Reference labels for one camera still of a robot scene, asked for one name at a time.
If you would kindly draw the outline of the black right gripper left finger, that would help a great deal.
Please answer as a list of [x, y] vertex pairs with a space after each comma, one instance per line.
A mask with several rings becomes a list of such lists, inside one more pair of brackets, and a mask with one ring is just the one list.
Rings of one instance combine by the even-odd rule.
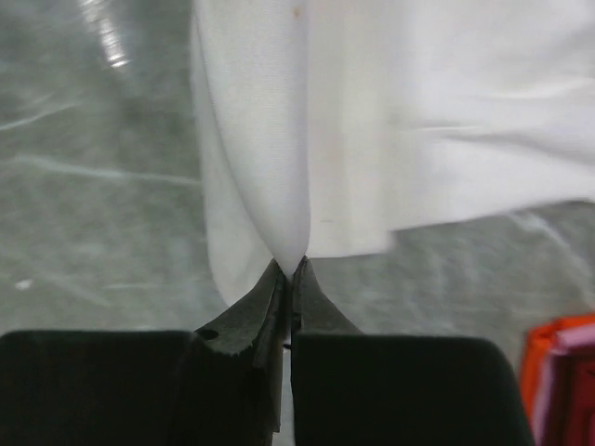
[[1, 338], [5, 445], [269, 445], [280, 427], [286, 280], [275, 263], [194, 331]]

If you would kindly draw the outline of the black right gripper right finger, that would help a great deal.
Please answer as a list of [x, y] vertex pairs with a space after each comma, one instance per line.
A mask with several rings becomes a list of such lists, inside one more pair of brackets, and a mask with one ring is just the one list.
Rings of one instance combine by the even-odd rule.
[[365, 334], [324, 294], [309, 260], [292, 290], [298, 445], [530, 445], [511, 365], [468, 336]]

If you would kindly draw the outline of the cream white t-shirt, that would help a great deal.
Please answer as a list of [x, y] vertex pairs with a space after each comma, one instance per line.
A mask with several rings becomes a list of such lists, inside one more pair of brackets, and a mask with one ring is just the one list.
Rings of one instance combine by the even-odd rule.
[[594, 197], [590, 1], [196, 1], [210, 268], [377, 254], [396, 230]]

